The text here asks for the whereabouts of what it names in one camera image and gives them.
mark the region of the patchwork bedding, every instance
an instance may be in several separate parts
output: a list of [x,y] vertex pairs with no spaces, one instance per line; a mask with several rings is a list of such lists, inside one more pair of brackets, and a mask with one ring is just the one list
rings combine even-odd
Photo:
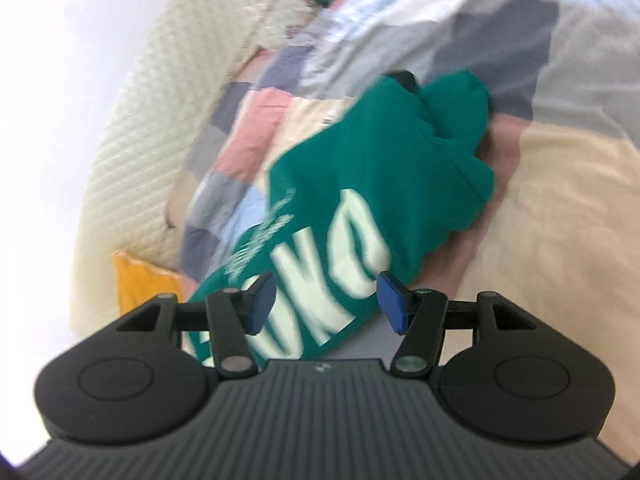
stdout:
[[[408,70],[424,85],[469,70],[491,95],[476,155],[494,193],[469,229],[424,255],[413,285],[466,300],[498,290],[597,355],[617,384],[602,437],[638,460],[639,53],[640,0],[337,0],[260,54],[255,81],[228,87],[217,140],[197,148],[210,166],[184,221],[186,290],[265,221],[274,164],[325,135],[380,76]],[[312,330],[288,303],[287,322]],[[367,317],[334,356],[393,353],[386,320]],[[270,320],[275,355],[258,349],[263,358],[286,348],[282,319]],[[193,341],[206,358],[207,341]]]

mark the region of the folded green cloth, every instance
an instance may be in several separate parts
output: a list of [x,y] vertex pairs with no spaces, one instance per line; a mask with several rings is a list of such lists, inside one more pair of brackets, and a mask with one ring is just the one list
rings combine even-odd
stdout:
[[[271,168],[270,211],[228,264],[190,301],[276,275],[276,303],[256,358],[315,358],[377,308],[375,279],[409,282],[423,256],[469,227],[494,189],[474,152],[488,121],[488,92],[469,72],[418,88],[407,72],[384,76],[338,123]],[[193,335],[198,358],[207,344]]]

